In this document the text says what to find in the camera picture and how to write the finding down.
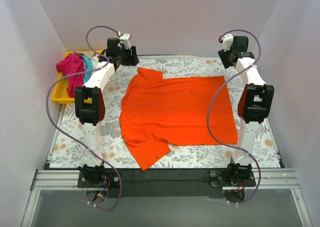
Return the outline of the orange t shirt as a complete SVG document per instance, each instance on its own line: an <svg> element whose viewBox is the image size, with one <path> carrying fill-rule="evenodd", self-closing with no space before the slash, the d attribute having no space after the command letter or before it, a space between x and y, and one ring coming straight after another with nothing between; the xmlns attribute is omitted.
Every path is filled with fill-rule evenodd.
<svg viewBox="0 0 320 227"><path fill-rule="evenodd" d="M123 140L142 170L178 146L234 145L238 133L223 76L163 78L138 68L121 101Z"/></svg>

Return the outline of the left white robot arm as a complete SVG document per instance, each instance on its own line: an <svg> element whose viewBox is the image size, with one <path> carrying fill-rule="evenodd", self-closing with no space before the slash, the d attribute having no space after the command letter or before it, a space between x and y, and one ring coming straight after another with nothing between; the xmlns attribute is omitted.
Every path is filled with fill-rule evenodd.
<svg viewBox="0 0 320 227"><path fill-rule="evenodd" d="M100 145L101 122L106 110L103 90L119 66L135 66L139 63L136 47L131 45L128 33L108 38L106 43L107 48L98 59L98 70L86 83L76 87L74 94L75 114L84 133L83 142L88 147L84 165L78 169L83 179L95 187L103 186L107 180Z"/></svg>

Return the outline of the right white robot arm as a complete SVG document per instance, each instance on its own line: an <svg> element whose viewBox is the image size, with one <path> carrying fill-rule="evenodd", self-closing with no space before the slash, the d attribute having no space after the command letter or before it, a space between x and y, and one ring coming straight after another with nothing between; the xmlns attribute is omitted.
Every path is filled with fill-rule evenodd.
<svg viewBox="0 0 320 227"><path fill-rule="evenodd" d="M234 67L244 84L237 105L240 118L239 137L236 149L225 171L225 180L232 186L251 183L255 185L252 173L252 158L258 129L269 116L275 92L273 85L266 84L255 64L255 57L248 51L249 38L228 33L219 38L223 49L218 52L224 68Z"/></svg>

